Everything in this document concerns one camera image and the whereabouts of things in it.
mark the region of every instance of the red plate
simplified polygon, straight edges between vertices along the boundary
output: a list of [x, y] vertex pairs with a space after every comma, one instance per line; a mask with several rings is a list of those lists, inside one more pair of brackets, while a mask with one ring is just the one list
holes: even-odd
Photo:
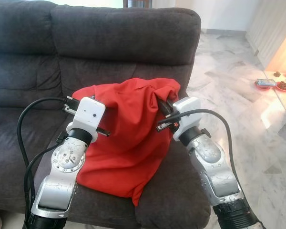
[[257, 81], [254, 82], [254, 85], [255, 85], [258, 89], [260, 89], [260, 90], [262, 90], [262, 91], [266, 91], [266, 90], [269, 90], [270, 88], [272, 88], [271, 86], [258, 85], [258, 84], [257, 84]]
[[277, 82], [276, 83], [276, 89], [279, 90], [279, 91], [282, 91], [282, 92], [286, 92], [286, 90], [278, 87], [280, 84], [281, 84], [281, 82]]

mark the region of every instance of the plate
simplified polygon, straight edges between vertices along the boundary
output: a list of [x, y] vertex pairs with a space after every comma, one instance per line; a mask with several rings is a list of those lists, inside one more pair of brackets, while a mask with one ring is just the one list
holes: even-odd
[[285, 89], [282, 89], [282, 88], [279, 88], [279, 85], [281, 84], [281, 82], [277, 82], [276, 83], [276, 89], [279, 90], [279, 91], [282, 91], [282, 92], [286, 92]]

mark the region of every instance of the baseboard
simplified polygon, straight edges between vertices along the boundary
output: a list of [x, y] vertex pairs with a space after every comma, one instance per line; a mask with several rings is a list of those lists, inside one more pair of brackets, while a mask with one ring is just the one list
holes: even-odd
[[250, 37], [250, 35], [248, 33], [246, 33], [245, 36], [246, 36], [246, 39], [249, 42], [249, 44], [250, 44], [250, 46], [251, 46], [251, 48], [252, 48], [252, 50], [254, 52], [254, 55], [257, 56], [257, 54], [259, 52], [258, 48], [255, 46], [254, 42], [252, 42], [252, 39], [251, 39], [251, 37]]
[[233, 35], [233, 36], [244, 36], [244, 37], [246, 35], [246, 31], [239, 31], [239, 30], [201, 29], [201, 32], [205, 34]]

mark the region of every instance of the black cable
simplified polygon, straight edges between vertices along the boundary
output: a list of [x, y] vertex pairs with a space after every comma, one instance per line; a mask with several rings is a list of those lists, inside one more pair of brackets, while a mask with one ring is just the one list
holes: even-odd
[[[44, 102], [44, 101], [61, 101], [61, 102], [65, 102], [64, 99], [62, 98], [55, 98], [55, 97], [48, 97], [48, 98], [42, 98], [42, 99], [38, 99], [36, 101], [34, 101], [33, 103], [31, 103], [30, 105], [28, 105], [24, 110], [23, 112], [21, 113], [19, 119], [18, 119], [18, 123], [17, 123], [17, 139], [18, 139], [18, 144], [19, 144], [19, 148], [20, 148], [20, 151], [21, 151], [21, 154], [22, 154], [22, 157], [23, 157], [23, 161], [24, 161], [24, 164], [26, 166], [26, 168], [29, 166], [29, 160], [28, 160], [28, 156], [27, 156], [27, 153], [25, 151], [25, 147], [24, 147], [24, 144], [23, 144], [23, 139], [22, 139], [22, 135], [21, 135], [21, 127], [22, 127], [22, 122], [23, 122], [23, 119], [25, 117], [25, 115], [27, 114], [27, 112], [33, 108], [35, 105], [41, 103], [41, 102]], [[31, 188], [31, 202], [30, 202], [30, 197], [25, 197], [26, 198], [26, 201], [27, 199], [29, 200], [30, 204], [29, 204], [29, 208], [26, 209], [26, 215], [28, 214], [27, 211], [30, 211], [30, 208], [34, 202], [34, 199], [35, 199], [35, 188], [34, 188], [34, 179], [33, 179], [33, 175], [32, 175], [32, 172], [29, 172], [29, 183], [30, 183], [30, 188]]]
[[[232, 172], [234, 173], [234, 176], [235, 176], [235, 178], [236, 178], [236, 180], [237, 180], [241, 190], [243, 191], [243, 188], [242, 188], [242, 186], [241, 186], [241, 184], [239, 182], [239, 179], [238, 179], [238, 176], [237, 176], [237, 172], [236, 172], [236, 169], [235, 169], [235, 165], [234, 165], [231, 130], [230, 130], [228, 122], [219, 113], [217, 113], [215, 111], [212, 111], [212, 110], [208, 110], [208, 109], [196, 109], [196, 110], [186, 111], [186, 112], [183, 112], [181, 114], [176, 114], [176, 115], [170, 116], [170, 117], [168, 117], [168, 118], [166, 118], [164, 120], [159, 121], [158, 124], [174, 123], [174, 122], [179, 121], [181, 117], [184, 117], [184, 116], [187, 116], [187, 115], [192, 115], [192, 114], [197, 114], [197, 113], [208, 113], [208, 114], [214, 115], [214, 116], [219, 118], [224, 123], [225, 129], [226, 129], [226, 132], [227, 132], [227, 137], [228, 137], [228, 148], [229, 148], [229, 156], [230, 156]], [[263, 223], [258, 218], [257, 218], [257, 222], [259, 222], [262, 225], [263, 229], [266, 229], [266, 227], [263, 225]]]
[[[28, 177], [29, 177], [29, 174], [31, 172], [31, 169], [33, 167], [33, 165], [35, 164], [35, 162], [41, 157], [43, 156], [45, 153], [55, 149], [56, 147], [58, 147], [60, 145], [60, 143], [56, 143], [55, 145], [51, 146], [50, 148], [47, 148], [46, 150], [43, 150], [41, 153], [37, 154], [33, 160], [29, 163], [26, 171], [25, 171], [25, 174], [24, 174], [24, 179], [23, 179], [23, 188], [24, 188], [24, 192], [25, 192], [25, 196], [29, 196], [29, 187], [28, 187]], [[25, 201], [25, 208], [29, 209], [30, 211], [30, 203], [29, 201]], [[24, 221], [27, 222], [27, 220], [29, 219], [29, 211], [28, 211], [28, 215], [27, 215], [27, 211], [26, 211], [26, 215], [25, 215], [25, 218], [24, 218]]]

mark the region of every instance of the marble floor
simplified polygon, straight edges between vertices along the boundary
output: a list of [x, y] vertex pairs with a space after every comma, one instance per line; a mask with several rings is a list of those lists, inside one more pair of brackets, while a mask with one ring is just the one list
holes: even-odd
[[[265, 78], [261, 69], [244, 37], [202, 34], [187, 91], [230, 124], [236, 170], [256, 215], [267, 229], [286, 229], [286, 111], [272, 89], [259, 91], [253, 85]], [[219, 120], [206, 114], [201, 127], [227, 151]], [[1, 215], [3, 229], [20, 228], [23, 215]], [[206, 229], [220, 229], [213, 212]]]

